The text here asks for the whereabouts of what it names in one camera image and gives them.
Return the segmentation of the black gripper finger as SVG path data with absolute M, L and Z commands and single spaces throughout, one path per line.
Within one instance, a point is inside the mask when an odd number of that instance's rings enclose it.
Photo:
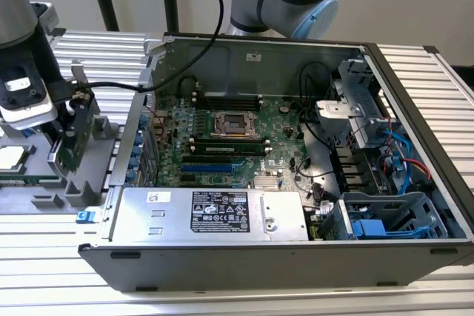
M 63 140 L 63 145 L 67 148 L 74 148 L 76 145 L 75 130 L 69 133 L 70 128 L 76 118 L 74 109 L 68 103 L 60 103 L 57 107 L 58 116 L 55 123 L 56 140 Z
M 80 92 L 72 100 L 74 111 L 72 132 L 74 135 L 89 135 L 92 128 L 93 94 L 90 90 Z

